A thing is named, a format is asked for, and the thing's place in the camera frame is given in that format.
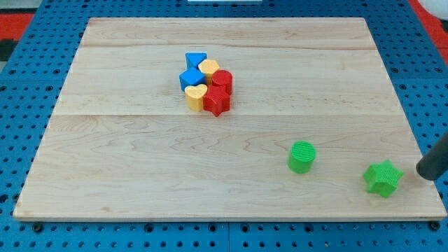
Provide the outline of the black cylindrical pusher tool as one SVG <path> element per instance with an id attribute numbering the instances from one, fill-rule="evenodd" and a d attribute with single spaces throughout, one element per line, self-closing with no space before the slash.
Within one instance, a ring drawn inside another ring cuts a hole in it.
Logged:
<path id="1" fill-rule="evenodd" d="M 447 133 L 420 159 L 416 171 L 429 181 L 439 179 L 447 171 Z"/>

